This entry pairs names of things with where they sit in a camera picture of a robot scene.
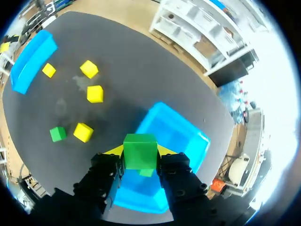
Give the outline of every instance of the blue bin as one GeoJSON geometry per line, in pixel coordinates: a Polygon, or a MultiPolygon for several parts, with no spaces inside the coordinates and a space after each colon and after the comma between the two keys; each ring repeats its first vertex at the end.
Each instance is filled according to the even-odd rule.
{"type": "Polygon", "coordinates": [[[52,34],[40,31],[28,43],[11,69],[12,89],[25,94],[43,64],[57,50],[52,34]]]}
{"type": "MultiPolygon", "coordinates": [[[[210,139],[205,134],[162,102],[149,110],[136,133],[154,134],[159,145],[177,153],[184,152],[193,172],[199,169],[210,146],[210,139]]],[[[147,178],[136,170],[127,169],[114,204],[146,213],[168,210],[165,191],[156,172],[147,178]]]]}

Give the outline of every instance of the black mat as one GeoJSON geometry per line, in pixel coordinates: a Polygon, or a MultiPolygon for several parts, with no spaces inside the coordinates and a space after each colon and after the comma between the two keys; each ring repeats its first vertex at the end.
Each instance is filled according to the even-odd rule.
{"type": "MultiPolygon", "coordinates": [[[[58,50],[48,60],[56,69],[50,79],[41,71],[27,94],[3,94],[12,140],[33,176],[52,193],[54,187],[72,193],[97,152],[122,144],[134,133],[148,109],[162,101],[211,138],[208,154],[197,175],[210,183],[227,151],[233,129],[230,114],[211,89],[183,62],[156,42],[99,16],[68,12],[50,31],[58,50]],[[94,62],[99,75],[88,79],[79,67],[94,62]],[[100,84],[104,102],[91,104],[86,87],[100,84]],[[78,122],[94,129],[88,143],[73,136],[78,122]],[[49,130],[67,128],[68,138],[53,143],[49,130]]],[[[110,221],[157,223],[172,220],[165,214],[145,214],[114,206],[110,221]]]]}

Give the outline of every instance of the toy block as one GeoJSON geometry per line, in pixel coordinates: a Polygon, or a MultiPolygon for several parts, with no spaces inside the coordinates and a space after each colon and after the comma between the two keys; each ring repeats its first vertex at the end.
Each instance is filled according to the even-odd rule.
{"type": "Polygon", "coordinates": [[[103,88],[101,86],[88,86],[87,99],[91,103],[103,102],[103,88]]]}
{"type": "Polygon", "coordinates": [[[163,147],[161,145],[158,145],[158,151],[159,151],[160,157],[162,155],[166,155],[166,154],[177,154],[177,152],[171,151],[171,150],[169,150],[166,147],[163,147]]]}
{"type": "Polygon", "coordinates": [[[80,69],[90,79],[98,73],[97,66],[89,60],[87,60],[82,66],[80,66],[80,69]]]}
{"type": "Polygon", "coordinates": [[[56,69],[51,64],[47,63],[42,71],[44,72],[45,75],[51,78],[56,72],[56,69]]]}
{"type": "Polygon", "coordinates": [[[118,147],[115,147],[112,150],[109,150],[109,151],[103,153],[103,154],[115,154],[115,155],[119,155],[119,157],[121,157],[122,152],[123,152],[123,145],[120,145],[118,147]]]}
{"type": "Polygon", "coordinates": [[[157,167],[158,143],[153,134],[127,134],[123,149],[126,169],[149,170],[157,167]]]}
{"type": "Polygon", "coordinates": [[[140,176],[148,177],[148,178],[150,178],[152,176],[153,172],[154,172],[154,169],[141,169],[141,170],[138,170],[138,173],[139,173],[140,176]]]}
{"type": "Polygon", "coordinates": [[[63,127],[55,127],[50,130],[50,135],[53,142],[64,140],[67,135],[63,127]]]}
{"type": "Polygon", "coordinates": [[[76,138],[80,139],[82,142],[86,143],[91,138],[93,131],[94,130],[89,126],[87,126],[86,124],[78,123],[73,135],[76,138]]]}

